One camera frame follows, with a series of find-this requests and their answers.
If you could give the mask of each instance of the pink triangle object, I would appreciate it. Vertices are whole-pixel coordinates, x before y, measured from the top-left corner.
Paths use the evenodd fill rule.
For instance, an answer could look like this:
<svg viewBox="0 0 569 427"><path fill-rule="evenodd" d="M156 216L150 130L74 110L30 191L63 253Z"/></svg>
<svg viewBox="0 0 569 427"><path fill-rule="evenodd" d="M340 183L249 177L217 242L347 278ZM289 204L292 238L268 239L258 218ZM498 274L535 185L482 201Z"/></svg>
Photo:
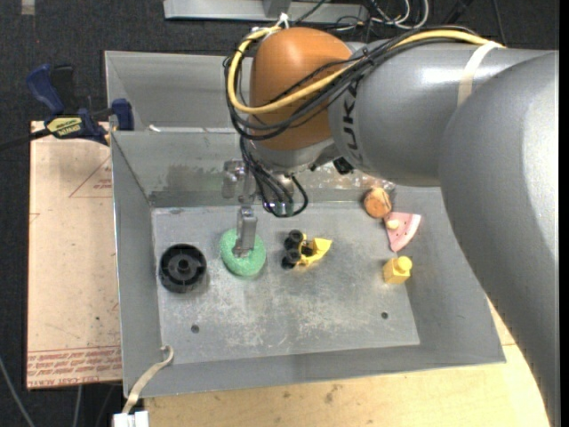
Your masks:
<svg viewBox="0 0 569 427"><path fill-rule="evenodd" d="M390 230L387 228L387 223L394 220L399 222L399 226ZM391 250L398 252L411 241L417 232L421 223L421 216L416 213L391 212L383 221L386 223Z"/></svg>

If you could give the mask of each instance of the small yellow object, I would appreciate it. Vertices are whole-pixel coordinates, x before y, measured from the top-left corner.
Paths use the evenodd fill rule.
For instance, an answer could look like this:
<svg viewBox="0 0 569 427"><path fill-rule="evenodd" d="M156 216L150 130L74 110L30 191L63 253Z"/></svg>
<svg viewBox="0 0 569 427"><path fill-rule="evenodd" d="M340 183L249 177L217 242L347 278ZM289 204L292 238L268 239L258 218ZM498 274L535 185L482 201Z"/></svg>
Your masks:
<svg viewBox="0 0 569 427"><path fill-rule="evenodd" d="M406 256L391 258L383 266L383 279L386 283L404 283L411 276L412 261Z"/></svg>
<svg viewBox="0 0 569 427"><path fill-rule="evenodd" d="M332 240L328 240L326 238L313 238L311 242L306 242L306 234L303 235L304 239L301 243L301 247L299 250L301 251L301 260L299 264L304 266L309 266L314 261L318 261L322 259L322 257L330 250L330 246L332 245ZM302 252L302 247L305 246L312 250L312 255L307 256Z"/></svg>
<svg viewBox="0 0 569 427"><path fill-rule="evenodd" d="M394 220L389 220L385 223L385 226L388 227L388 230L396 230L399 228L399 220L397 218Z"/></svg>

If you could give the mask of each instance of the blue clamp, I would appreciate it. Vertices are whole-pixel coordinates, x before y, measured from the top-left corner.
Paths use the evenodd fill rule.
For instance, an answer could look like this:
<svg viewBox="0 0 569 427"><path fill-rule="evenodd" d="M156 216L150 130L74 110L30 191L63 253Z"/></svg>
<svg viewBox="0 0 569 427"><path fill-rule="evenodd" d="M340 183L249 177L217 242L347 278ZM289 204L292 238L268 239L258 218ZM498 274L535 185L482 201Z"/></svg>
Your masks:
<svg viewBox="0 0 569 427"><path fill-rule="evenodd" d="M75 95L72 93L73 85L69 79L70 76L67 76L60 82L64 83L64 92L67 93L68 98L72 96L74 99L72 101L76 101ZM110 109L105 109L93 115L85 108L80 108L76 113L73 113L73 115L64 113L66 106L57 89L53 86L51 68L47 63L29 73L26 77L26 83L34 97L45 104L51 111L51 115L44 121L44 125L56 138L83 138L107 145L108 143L105 136L108 134L108 131L93 120L93 116L95 115L98 117L103 115L107 117L111 114L115 114L120 130L134 130L132 106L123 98L114 100Z"/></svg>

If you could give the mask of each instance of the yellow cable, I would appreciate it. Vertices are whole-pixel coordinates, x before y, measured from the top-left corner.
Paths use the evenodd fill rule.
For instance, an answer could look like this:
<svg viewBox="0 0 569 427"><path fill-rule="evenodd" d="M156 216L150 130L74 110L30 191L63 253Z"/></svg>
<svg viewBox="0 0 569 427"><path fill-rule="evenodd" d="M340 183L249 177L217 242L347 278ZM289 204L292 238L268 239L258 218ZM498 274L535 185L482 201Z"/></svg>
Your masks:
<svg viewBox="0 0 569 427"><path fill-rule="evenodd" d="M257 32L252 33L251 35L249 35L239 45L239 47L237 49L237 53L236 53L235 57L233 58L233 61L231 61L231 65L229 66L229 73L228 73L228 96L229 96L229 100L231 101L231 104L235 107L235 109L240 110L241 112L244 112L245 114L253 114L253 115L267 114L269 112L273 112L275 110L281 109L284 106L288 106L289 104L292 104L292 103L310 95L311 93L317 92L318 90L326 87L336 77L338 77L339 75L341 75L345 71L349 70L353 66L353 64L352 64L346 68L342 68L342 69L336 71L335 73L332 73L330 76L324 77L323 79L320 79L319 81L317 81L311 85L308 85L308 86L300 89L299 91L297 91L295 93L291 93L290 95L286 95L285 97L283 97L280 100L275 101L273 103L266 104L264 106L259 106L256 108L251 108L249 106L245 106L244 104L239 102L239 100L237 99L236 91L235 91L235 88L233 86L233 84L235 83L235 74L236 74L236 70L237 70L237 66L239 64L239 61L243 57L244 52L247 50L247 48L252 43L252 41L254 41L255 39L261 38L265 35L268 35L269 33L273 33L275 31L278 31L278 30L280 30L280 27L270 27L270 28L265 28L263 30L259 30ZM461 32L459 30L439 29L439 30L431 30L428 32L422 32L422 33L418 33L416 35L409 36L405 40L403 40L403 41L395 44L394 46L392 46L390 49L395 49L396 47L402 46L404 44L412 43L413 41L420 41L423 39L430 39L430 38L451 38L451 39L456 39L459 41L464 41L466 43L479 44L479 45L489 43L489 40L482 38L481 36L471 35L470 33Z"/></svg>

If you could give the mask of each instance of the green foam object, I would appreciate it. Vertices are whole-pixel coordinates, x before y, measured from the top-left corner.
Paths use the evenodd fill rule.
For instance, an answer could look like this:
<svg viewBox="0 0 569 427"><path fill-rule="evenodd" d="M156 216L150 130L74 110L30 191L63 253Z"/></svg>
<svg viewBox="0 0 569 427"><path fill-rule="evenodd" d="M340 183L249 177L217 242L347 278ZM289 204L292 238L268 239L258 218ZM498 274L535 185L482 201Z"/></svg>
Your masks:
<svg viewBox="0 0 569 427"><path fill-rule="evenodd" d="M233 255L233 247L237 239L236 229L226 231L221 237L221 259L227 268L240 277L252 277L257 275L267 259L265 244L262 239L255 235L255 247L245 258L237 258Z"/></svg>

